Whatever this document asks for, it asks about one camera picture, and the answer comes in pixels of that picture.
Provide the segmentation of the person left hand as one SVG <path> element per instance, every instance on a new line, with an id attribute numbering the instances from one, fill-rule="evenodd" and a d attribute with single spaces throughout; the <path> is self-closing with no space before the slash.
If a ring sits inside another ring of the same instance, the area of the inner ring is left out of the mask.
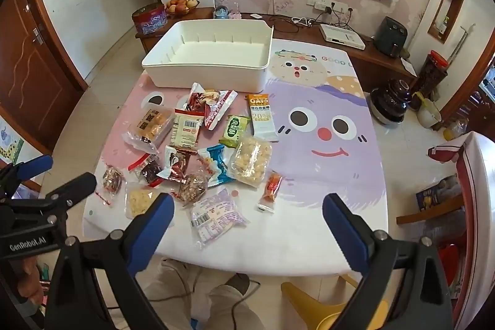
<path id="1" fill-rule="evenodd" d="M 22 274 L 18 281 L 18 292 L 35 305 L 41 305 L 44 292 L 39 279 L 37 258 L 35 256 L 22 260 Z"/>

